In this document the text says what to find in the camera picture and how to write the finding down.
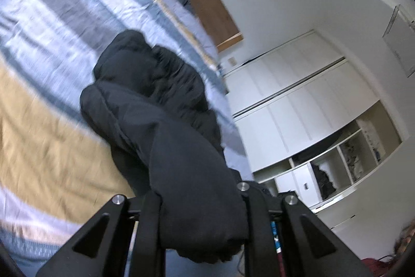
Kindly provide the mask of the black puffer down coat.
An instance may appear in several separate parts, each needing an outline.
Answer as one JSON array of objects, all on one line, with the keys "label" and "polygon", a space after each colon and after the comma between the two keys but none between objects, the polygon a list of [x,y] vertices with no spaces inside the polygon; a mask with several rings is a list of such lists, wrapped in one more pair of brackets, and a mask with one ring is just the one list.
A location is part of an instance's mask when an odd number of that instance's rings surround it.
[{"label": "black puffer down coat", "polygon": [[81,93],[81,114],[110,144],[133,192],[161,197],[162,242],[197,263],[230,260],[248,221],[200,75],[127,30],[101,54],[94,77]]}]

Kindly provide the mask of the dark clothes in shelf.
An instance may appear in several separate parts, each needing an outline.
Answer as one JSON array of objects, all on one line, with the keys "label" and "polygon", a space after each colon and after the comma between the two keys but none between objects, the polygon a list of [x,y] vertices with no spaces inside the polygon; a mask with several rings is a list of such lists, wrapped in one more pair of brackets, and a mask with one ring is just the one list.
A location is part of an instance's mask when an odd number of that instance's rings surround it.
[{"label": "dark clothes in shelf", "polygon": [[314,166],[314,175],[319,186],[321,197],[323,200],[330,198],[337,190],[330,181],[327,173],[321,170],[318,166]]}]

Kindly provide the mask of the white sliding wardrobe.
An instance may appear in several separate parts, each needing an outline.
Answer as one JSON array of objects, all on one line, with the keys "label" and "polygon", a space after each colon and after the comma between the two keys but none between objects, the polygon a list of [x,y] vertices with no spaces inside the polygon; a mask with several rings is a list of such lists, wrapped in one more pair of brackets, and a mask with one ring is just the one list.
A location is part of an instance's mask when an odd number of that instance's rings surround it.
[{"label": "white sliding wardrobe", "polygon": [[316,32],[231,71],[225,81],[252,172],[313,146],[378,101],[353,65]]}]

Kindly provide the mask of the white open shelf unit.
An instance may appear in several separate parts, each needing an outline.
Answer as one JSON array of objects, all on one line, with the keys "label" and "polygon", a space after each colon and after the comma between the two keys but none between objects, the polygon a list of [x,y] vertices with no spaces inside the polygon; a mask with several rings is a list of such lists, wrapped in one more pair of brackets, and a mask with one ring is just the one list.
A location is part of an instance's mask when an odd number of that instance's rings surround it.
[{"label": "white open shelf unit", "polygon": [[[318,143],[278,163],[254,172],[255,179],[273,193],[294,191],[318,212],[343,199],[377,169],[402,143],[382,102]],[[336,192],[323,200],[314,166],[325,171]]]}]

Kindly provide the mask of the striped duvet cover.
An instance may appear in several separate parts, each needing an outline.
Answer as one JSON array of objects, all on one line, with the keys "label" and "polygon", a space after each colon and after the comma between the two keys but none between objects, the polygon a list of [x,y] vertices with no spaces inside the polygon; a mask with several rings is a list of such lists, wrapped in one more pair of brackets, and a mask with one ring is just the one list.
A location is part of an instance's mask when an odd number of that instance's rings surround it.
[{"label": "striped duvet cover", "polygon": [[216,45],[180,2],[1,0],[1,242],[26,276],[111,197],[133,195],[79,108],[100,54],[125,30],[200,74],[227,165],[253,178]]}]

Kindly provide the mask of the wall switch plate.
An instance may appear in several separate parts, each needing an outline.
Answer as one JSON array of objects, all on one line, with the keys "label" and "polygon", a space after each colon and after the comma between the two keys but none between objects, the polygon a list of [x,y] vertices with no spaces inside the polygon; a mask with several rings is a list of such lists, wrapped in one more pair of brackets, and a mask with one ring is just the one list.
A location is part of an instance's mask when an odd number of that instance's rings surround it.
[{"label": "wall switch plate", "polygon": [[237,61],[234,57],[228,58],[228,62],[232,67],[237,65]]}]

